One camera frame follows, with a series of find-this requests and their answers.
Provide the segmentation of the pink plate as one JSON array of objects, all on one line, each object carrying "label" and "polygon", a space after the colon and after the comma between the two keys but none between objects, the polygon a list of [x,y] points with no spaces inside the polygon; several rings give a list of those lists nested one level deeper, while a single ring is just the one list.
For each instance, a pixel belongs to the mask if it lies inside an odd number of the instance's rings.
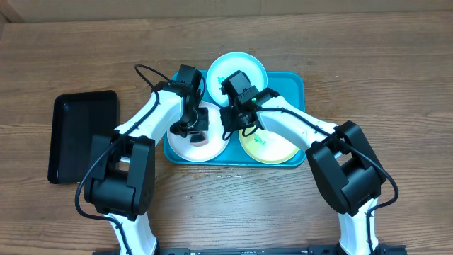
[{"label": "pink plate", "polygon": [[208,109],[208,131],[202,131],[204,140],[191,142],[192,135],[183,138],[171,132],[166,133],[164,154],[172,162],[207,162],[219,156],[227,147],[229,140],[223,140],[224,127],[220,120],[220,108],[213,103],[203,101],[201,107]]}]

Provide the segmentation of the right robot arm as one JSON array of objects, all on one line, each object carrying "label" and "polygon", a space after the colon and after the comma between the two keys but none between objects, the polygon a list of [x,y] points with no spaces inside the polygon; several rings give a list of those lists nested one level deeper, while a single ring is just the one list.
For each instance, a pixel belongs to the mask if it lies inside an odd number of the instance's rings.
[{"label": "right robot arm", "polygon": [[242,71],[221,82],[229,106],[220,110],[227,132],[254,127],[285,138],[306,155],[323,199],[338,213],[345,254],[375,254],[374,211],[387,180],[365,134],[355,123],[327,123],[289,104],[278,92],[259,91]]}]

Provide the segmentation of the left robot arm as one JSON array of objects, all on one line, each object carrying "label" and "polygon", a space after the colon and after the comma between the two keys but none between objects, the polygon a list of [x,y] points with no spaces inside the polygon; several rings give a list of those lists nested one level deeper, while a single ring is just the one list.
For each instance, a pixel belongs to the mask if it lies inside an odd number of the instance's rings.
[{"label": "left robot arm", "polygon": [[88,219],[108,221],[120,244],[116,254],[157,254],[147,210],[155,185],[155,146],[166,132],[203,146],[208,109],[200,107],[206,81],[195,67],[181,65],[175,79],[151,86],[149,101],[112,132],[94,135],[89,168],[74,205]]}]

